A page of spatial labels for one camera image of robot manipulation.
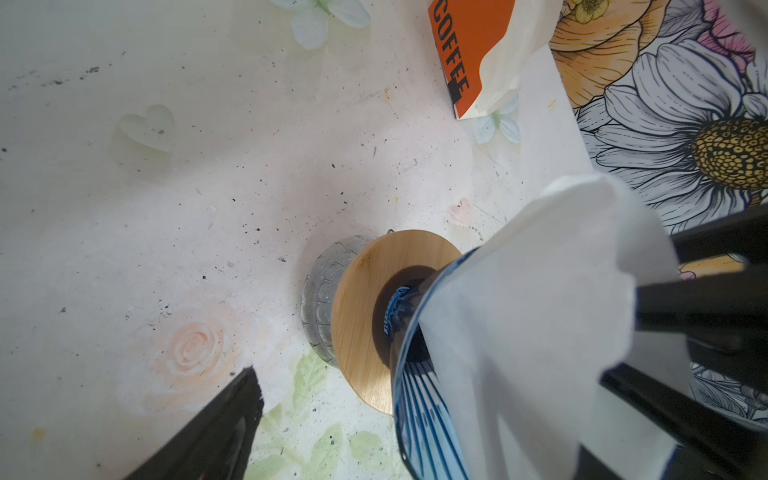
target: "white paper filter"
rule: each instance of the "white paper filter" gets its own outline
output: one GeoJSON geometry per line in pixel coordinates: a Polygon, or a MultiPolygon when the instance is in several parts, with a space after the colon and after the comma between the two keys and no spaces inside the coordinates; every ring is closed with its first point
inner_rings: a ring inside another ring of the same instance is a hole
{"type": "Polygon", "coordinates": [[[657,216],[592,174],[555,181],[446,279],[420,323],[472,478],[570,480],[598,380],[630,351],[635,288],[676,265],[657,216]]]}

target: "white petal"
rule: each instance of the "white petal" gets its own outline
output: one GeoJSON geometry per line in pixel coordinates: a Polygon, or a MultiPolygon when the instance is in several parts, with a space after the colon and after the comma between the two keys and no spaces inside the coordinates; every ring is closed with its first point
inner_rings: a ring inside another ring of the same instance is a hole
{"type": "Polygon", "coordinates": [[[747,118],[768,120],[768,97],[763,94],[746,94],[741,98],[747,118]]]}
{"type": "Polygon", "coordinates": [[[517,94],[507,104],[498,109],[498,113],[501,115],[509,115],[513,111],[518,109],[518,103],[520,101],[520,95],[517,94]]]}
{"type": "Polygon", "coordinates": [[[739,74],[739,71],[736,69],[736,65],[731,61],[730,58],[721,55],[719,53],[716,53],[714,51],[711,51],[709,48],[705,47],[698,41],[693,40],[683,40],[679,44],[681,47],[685,47],[688,50],[693,50],[698,55],[703,57],[708,62],[712,63],[715,67],[717,67],[717,70],[720,71],[720,74],[723,75],[723,78],[728,81],[731,85],[738,88],[740,92],[743,93],[743,87],[741,84],[741,75],[739,74]]]}
{"type": "Polygon", "coordinates": [[[512,120],[509,116],[502,115],[501,121],[498,122],[498,129],[502,131],[507,140],[513,144],[520,143],[520,127],[517,122],[512,120]]]}
{"type": "Polygon", "coordinates": [[[746,77],[753,91],[768,95],[768,61],[762,55],[756,54],[752,63],[746,66],[746,77]]]}
{"type": "Polygon", "coordinates": [[[328,37],[328,14],[315,7],[296,13],[291,21],[293,36],[307,50],[322,47],[328,37]]]}
{"type": "Polygon", "coordinates": [[[496,133],[496,125],[491,115],[476,118],[472,122],[472,132],[475,134],[475,140],[479,144],[487,144],[496,133]]]}
{"type": "Polygon", "coordinates": [[[645,170],[644,168],[614,168],[610,173],[622,179],[630,187],[637,188],[663,172],[663,170],[645,170]]]}
{"type": "Polygon", "coordinates": [[[722,118],[735,114],[741,105],[740,89],[692,50],[661,45],[657,66],[662,81],[692,107],[713,111],[722,118]]]}
{"type": "Polygon", "coordinates": [[[636,151],[670,151],[690,142],[683,134],[660,137],[632,131],[621,125],[603,125],[595,136],[614,147],[636,151]]]}
{"type": "Polygon", "coordinates": [[[317,0],[270,0],[273,4],[286,10],[293,10],[298,12],[299,10],[307,10],[317,4],[317,0]]]}
{"type": "Polygon", "coordinates": [[[698,170],[668,171],[640,185],[635,191],[646,204],[655,204],[667,198],[689,194],[699,182],[701,173],[698,170]]]}
{"type": "Polygon", "coordinates": [[[638,57],[632,65],[632,78],[640,99],[661,117],[685,124],[702,124],[710,120],[708,112],[685,103],[665,85],[655,55],[646,53],[638,57]]]}
{"type": "Polygon", "coordinates": [[[611,148],[595,159],[604,167],[669,168],[685,158],[682,151],[646,152],[611,148]]]}
{"type": "Polygon", "coordinates": [[[627,86],[605,89],[605,108],[614,120],[644,134],[669,136],[684,128],[684,124],[665,120],[656,115],[637,96],[637,90],[627,86]]]}
{"type": "Polygon", "coordinates": [[[359,0],[328,0],[328,9],[350,27],[363,28],[371,22],[371,15],[359,0]]]}
{"type": "Polygon", "coordinates": [[[601,152],[611,148],[609,144],[598,140],[594,134],[586,131],[581,131],[581,139],[584,140],[584,146],[587,148],[589,158],[596,158],[601,152]]]}
{"type": "Polygon", "coordinates": [[[678,223],[688,222],[706,212],[713,206],[713,188],[702,187],[688,194],[678,195],[651,205],[651,208],[661,217],[665,227],[671,227],[678,223]]]}
{"type": "Polygon", "coordinates": [[[595,131],[611,121],[611,116],[605,110],[605,98],[597,97],[578,109],[576,123],[581,130],[595,131]]]}

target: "small yellow flower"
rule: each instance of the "small yellow flower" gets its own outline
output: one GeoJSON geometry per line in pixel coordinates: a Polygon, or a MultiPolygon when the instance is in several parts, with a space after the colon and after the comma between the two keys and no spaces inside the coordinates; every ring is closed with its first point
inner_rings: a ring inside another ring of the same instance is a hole
{"type": "Polygon", "coordinates": [[[603,16],[610,0],[574,0],[576,21],[585,24],[603,16]]]}

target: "flower print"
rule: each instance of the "flower print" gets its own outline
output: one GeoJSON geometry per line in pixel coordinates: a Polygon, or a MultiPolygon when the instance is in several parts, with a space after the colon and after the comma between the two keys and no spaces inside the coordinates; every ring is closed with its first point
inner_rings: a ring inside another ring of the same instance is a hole
{"type": "Polygon", "coordinates": [[[566,0],[549,46],[573,108],[623,77],[658,35],[670,0],[566,0]]]}
{"type": "Polygon", "coordinates": [[[354,28],[363,28],[371,23],[371,15],[359,0],[270,1],[296,13],[291,21],[293,36],[307,50],[322,47],[326,43],[329,16],[354,28]]]}
{"type": "Polygon", "coordinates": [[[590,113],[578,122],[589,120],[606,146],[594,157],[598,166],[680,231],[768,195],[766,73],[757,58],[743,83],[728,57],[695,41],[661,45],[634,64],[634,86],[605,90],[596,104],[604,102],[606,117],[590,113]]]}
{"type": "Polygon", "coordinates": [[[737,27],[720,10],[716,0],[704,0],[704,21],[710,22],[710,27],[698,38],[699,43],[729,57],[741,73],[746,70],[755,58],[755,48],[749,40],[737,30],[737,27]]]}
{"type": "Polygon", "coordinates": [[[513,144],[520,143],[520,127],[512,117],[518,108],[519,96],[515,95],[505,106],[484,117],[476,118],[472,125],[475,140],[479,144],[487,144],[496,133],[496,129],[502,131],[507,140],[513,144]]]}

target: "orange petal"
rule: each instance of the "orange petal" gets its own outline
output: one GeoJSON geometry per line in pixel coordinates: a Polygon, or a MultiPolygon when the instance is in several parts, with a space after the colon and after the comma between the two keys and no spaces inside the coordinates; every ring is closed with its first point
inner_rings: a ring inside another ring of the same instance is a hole
{"type": "Polygon", "coordinates": [[[600,18],[584,24],[571,12],[558,22],[549,46],[552,50],[579,51],[599,45],[635,23],[648,5],[650,0],[609,0],[608,9],[600,18]]]}
{"type": "Polygon", "coordinates": [[[664,13],[667,12],[667,5],[670,0],[651,0],[648,10],[640,17],[640,25],[643,26],[643,34],[640,36],[640,48],[645,48],[651,43],[656,35],[659,35],[661,22],[664,20],[664,13]]]}
{"type": "Polygon", "coordinates": [[[573,108],[589,103],[605,88],[623,77],[637,58],[640,22],[626,27],[611,40],[583,51],[553,51],[573,108]]]}

